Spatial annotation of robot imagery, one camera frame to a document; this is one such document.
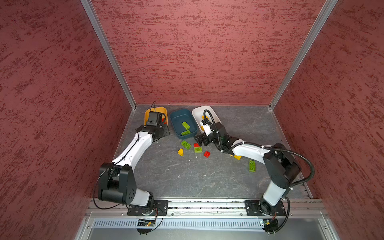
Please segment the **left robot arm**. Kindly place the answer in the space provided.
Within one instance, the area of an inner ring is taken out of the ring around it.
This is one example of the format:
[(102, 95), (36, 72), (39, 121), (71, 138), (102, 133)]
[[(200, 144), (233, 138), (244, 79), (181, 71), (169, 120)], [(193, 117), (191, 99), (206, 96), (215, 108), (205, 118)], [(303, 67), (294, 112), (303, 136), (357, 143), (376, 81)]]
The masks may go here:
[(167, 115), (150, 111), (145, 125), (136, 129), (131, 143), (111, 163), (100, 167), (94, 194), (100, 201), (137, 207), (143, 215), (150, 215), (155, 210), (154, 197), (151, 192), (137, 187), (134, 171), (145, 151), (170, 134)]

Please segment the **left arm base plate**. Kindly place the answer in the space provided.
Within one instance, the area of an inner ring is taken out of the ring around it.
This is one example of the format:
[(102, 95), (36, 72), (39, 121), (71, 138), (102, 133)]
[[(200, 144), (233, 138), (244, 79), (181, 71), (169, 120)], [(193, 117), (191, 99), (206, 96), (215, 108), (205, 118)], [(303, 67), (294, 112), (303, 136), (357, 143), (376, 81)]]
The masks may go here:
[(169, 200), (153, 200), (148, 206), (129, 205), (127, 210), (128, 216), (166, 216), (169, 206)]

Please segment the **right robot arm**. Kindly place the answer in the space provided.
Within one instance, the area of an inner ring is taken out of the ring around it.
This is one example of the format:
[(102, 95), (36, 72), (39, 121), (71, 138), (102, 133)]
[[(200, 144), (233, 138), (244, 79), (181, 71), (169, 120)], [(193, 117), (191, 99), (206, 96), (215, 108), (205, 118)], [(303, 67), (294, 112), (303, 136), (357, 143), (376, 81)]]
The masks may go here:
[[(258, 212), (264, 216), (274, 214), (278, 203), (294, 186), (306, 183), (315, 176), (315, 167), (310, 160), (282, 144), (263, 146), (231, 137), (225, 127), (213, 122), (211, 117), (203, 117), (200, 125), (204, 133), (195, 137), (199, 144), (212, 143), (224, 154), (246, 157), (265, 165), (271, 181), (259, 201)], [(302, 168), (295, 157), (301, 158), (310, 167), (309, 175), (299, 181), (295, 179)]]

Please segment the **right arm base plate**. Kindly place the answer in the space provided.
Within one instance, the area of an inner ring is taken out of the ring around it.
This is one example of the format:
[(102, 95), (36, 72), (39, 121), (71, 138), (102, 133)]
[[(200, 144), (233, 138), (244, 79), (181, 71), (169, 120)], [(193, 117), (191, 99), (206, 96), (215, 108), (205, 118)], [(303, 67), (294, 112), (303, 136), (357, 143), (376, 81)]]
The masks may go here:
[(282, 201), (278, 201), (275, 206), (271, 206), (266, 201), (245, 200), (245, 209), (249, 217), (285, 217), (287, 214)]

